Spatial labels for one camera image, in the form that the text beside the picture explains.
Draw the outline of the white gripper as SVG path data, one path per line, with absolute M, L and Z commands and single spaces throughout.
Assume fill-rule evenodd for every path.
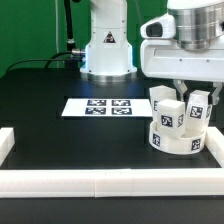
M 212 104 L 220 101 L 224 86 L 224 36 L 211 41 L 208 49 L 187 51 L 175 40 L 144 40 L 140 47 L 142 72 L 147 77 L 173 81 L 180 100 L 188 90 L 183 80 L 214 82 Z

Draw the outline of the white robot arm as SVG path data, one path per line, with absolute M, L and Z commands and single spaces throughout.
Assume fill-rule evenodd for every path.
M 81 71 L 97 80 L 134 72 L 127 1 L 90 2 L 91 40 Z M 211 82 L 211 102 L 218 103 L 224 86 L 224 0 L 168 0 L 167 12 L 143 24 L 140 34 L 145 76 L 171 79 L 181 94 L 186 80 Z

